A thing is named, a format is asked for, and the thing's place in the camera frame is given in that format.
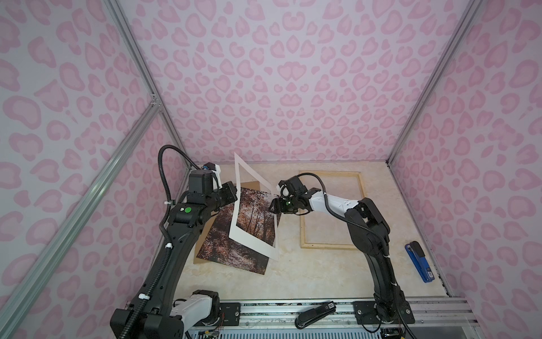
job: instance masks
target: metal base rail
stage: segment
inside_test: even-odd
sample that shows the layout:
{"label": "metal base rail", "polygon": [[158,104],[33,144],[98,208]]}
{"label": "metal base rail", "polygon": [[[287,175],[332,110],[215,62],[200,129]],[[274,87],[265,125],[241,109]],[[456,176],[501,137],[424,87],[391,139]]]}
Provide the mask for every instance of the metal base rail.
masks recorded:
{"label": "metal base rail", "polygon": [[[291,329],[300,312],[314,308],[330,299],[275,299],[275,300],[222,300],[241,303],[239,326],[227,329]],[[465,298],[420,297],[407,298],[416,323],[410,327],[478,327]],[[333,299],[337,311],[311,325],[311,328],[362,328],[356,322],[354,301],[374,301],[373,298]],[[395,324],[382,324],[382,328],[396,328]]]}

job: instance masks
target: marble table surface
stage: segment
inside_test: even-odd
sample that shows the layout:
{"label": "marble table surface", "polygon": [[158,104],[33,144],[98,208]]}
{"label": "marble table surface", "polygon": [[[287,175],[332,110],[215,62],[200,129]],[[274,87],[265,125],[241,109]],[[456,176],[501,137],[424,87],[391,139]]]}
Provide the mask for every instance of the marble table surface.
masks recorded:
{"label": "marble table surface", "polygon": [[[438,278],[427,284],[421,280],[404,249],[406,243],[417,240],[431,269],[436,272],[384,162],[273,163],[253,164],[251,167],[272,184],[299,174],[300,170],[361,172],[365,195],[375,202],[391,228],[391,260],[405,295],[446,296]],[[234,165],[222,165],[221,169],[222,181],[235,183]],[[241,170],[241,182],[253,180]],[[217,291],[221,300],[372,297],[373,280],[361,252],[301,248],[299,217],[295,215],[281,217],[278,236],[280,259],[269,260],[265,275],[211,262],[194,264],[192,249],[177,285],[175,299],[190,296],[199,289]]]}

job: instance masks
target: wire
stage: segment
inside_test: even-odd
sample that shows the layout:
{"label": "wire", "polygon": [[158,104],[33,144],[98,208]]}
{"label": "wire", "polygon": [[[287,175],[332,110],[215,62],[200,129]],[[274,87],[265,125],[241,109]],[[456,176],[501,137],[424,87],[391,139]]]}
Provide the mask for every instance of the wire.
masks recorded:
{"label": "wire", "polygon": [[369,332],[369,333],[376,333],[376,332],[378,332],[378,330],[380,329],[380,326],[382,326],[382,320],[379,319],[379,320],[380,320],[380,323],[378,323],[378,327],[376,328],[376,330],[369,331],[369,330],[367,330],[367,327],[365,327],[365,325],[363,324],[363,317],[368,316],[368,315],[371,315],[371,314],[370,314],[370,313],[362,314],[361,321],[362,321],[362,327],[363,327],[363,329],[366,330],[366,331]]}
{"label": "wire", "polygon": [[164,145],[162,146],[162,148],[160,148],[160,151],[158,152],[160,154],[160,152],[164,152],[165,150],[167,149],[172,149],[172,150],[175,150],[177,151],[177,153],[179,153],[183,158],[186,159],[186,161],[188,161],[190,163],[191,166],[193,166],[195,169],[201,169],[198,165],[196,165],[195,162],[192,161],[192,159],[190,159],[190,157],[188,155],[186,155],[185,152],[183,152],[179,147],[177,146],[173,146],[173,145]]}
{"label": "wire", "polygon": [[[180,148],[178,148],[176,146],[173,146],[173,145],[164,145],[164,146],[162,146],[160,148],[160,150],[158,151],[158,171],[160,173],[160,179],[162,180],[162,184],[164,185],[164,190],[165,190],[165,193],[166,193],[166,201],[169,202],[169,201],[171,201],[171,192],[169,190],[169,186],[167,185],[167,180],[166,180],[166,177],[165,177],[165,174],[164,174],[164,165],[162,163],[162,158],[164,156],[164,151],[167,150],[167,149],[172,149],[172,150],[177,151],[181,156],[183,156],[190,163],[191,166],[195,167],[196,169],[200,169],[200,168]],[[181,195],[181,198],[179,199],[179,201],[182,202],[187,194],[188,194],[188,191],[183,192],[183,194]],[[164,243],[166,243],[166,244],[172,242],[169,232],[164,227],[164,223],[169,218],[170,211],[171,211],[171,205],[168,204],[167,208],[166,208],[166,212],[164,214],[164,217],[162,218],[162,220],[158,224],[158,228],[160,229],[160,232],[162,233],[162,236],[164,237]],[[144,293],[145,295],[147,295],[149,297],[152,295],[152,292],[154,291],[154,288],[156,287],[156,285],[160,281],[160,278],[162,277],[162,273],[164,273],[164,270],[165,270],[165,268],[167,266],[167,262],[169,261],[169,258],[171,256],[171,250],[172,249],[169,248],[169,247],[166,247],[164,249],[164,254],[162,255],[160,265],[158,266],[158,269],[157,269],[156,274],[154,275],[153,279],[148,284],[148,286],[147,286],[147,288],[145,290],[145,293]],[[132,328],[136,324],[136,321],[139,319],[139,315],[141,314],[141,312],[145,308],[145,305],[147,304],[147,301],[148,301],[148,299],[140,299],[139,300],[137,305],[134,307],[132,314],[128,318],[128,321],[126,321],[126,324],[124,325],[124,328],[122,329],[122,332],[119,335],[119,339],[128,339],[130,337],[130,332],[132,331]]]}
{"label": "wire", "polygon": [[173,307],[177,306],[177,305],[175,305],[176,302],[185,302],[185,301],[186,301],[186,299],[175,299],[173,301]]}
{"label": "wire", "polygon": [[[365,226],[362,226],[356,222],[353,222],[352,220],[348,220],[347,218],[335,213],[335,211],[333,211],[331,208],[330,208],[330,204],[328,203],[327,201],[327,193],[326,193],[326,186],[324,185],[322,179],[320,179],[320,177],[314,173],[301,173],[299,174],[297,177],[301,177],[301,176],[304,176],[304,175],[310,175],[310,176],[313,176],[315,177],[318,182],[320,182],[320,185],[322,186],[322,192],[324,194],[324,202],[325,202],[325,205],[326,205],[326,209],[327,211],[333,215],[335,218],[339,219],[339,220],[342,220],[346,223],[349,223],[351,225],[354,225],[356,227],[359,227],[361,229],[363,229],[364,231],[367,231],[371,234],[373,234],[374,236],[376,236],[383,244],[386,243],[385,239],[378,233],[376,233],[375,231],[365,227]],[[403,323],[404,327],[405,327],[405,330],[408,332],[408,334],[412,337],[412,339],[417,339],[416,336],[414,335],[414,333],[412,333],[412,331],[410,330],[409,326],[407,325],[407,323],[405,322],[404,318],[403,318],[403,315],[401,314],[401,311],[399,309],[399,305],[397,304],[397,300],[399,300],[399,285],[397,284],[397,280],[395,278],[395,273],[393,271],[393,266],[391,265],[391,260],[389,258],[390,254],[389,254],[389,249],[387,246],[382,246],[382,252],[384,253],[384,258],[385,258],[385,262],[386,262],[386,265],[388,266],[388,269],[390,270],[390,278],[391,278],[391,283],[392,283],[392,290],[394,291],[394,297],[395,297],[395,309],[397,311],[397,314],[399,316],[399,319],[401,320],[401,322]]]}

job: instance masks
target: empty wooden frame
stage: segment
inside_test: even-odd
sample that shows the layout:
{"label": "empty wooden frame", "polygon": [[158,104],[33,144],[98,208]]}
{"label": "empty wooden frame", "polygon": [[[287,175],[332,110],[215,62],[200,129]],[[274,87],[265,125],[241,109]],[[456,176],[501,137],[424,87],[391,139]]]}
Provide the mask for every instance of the empty wooden frame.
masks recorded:
{"label": "empty wooden frame", "polygon": [[[318,175],[328,194],[350,200],[361,200],[365,196],[360,172],[311,171]],[[314,177],[301,177],[307,188],[320,188]],[[309,213],[300,216],[301,248],[322,250],[357,250],[350,239],[345,222],[324,213]]]}

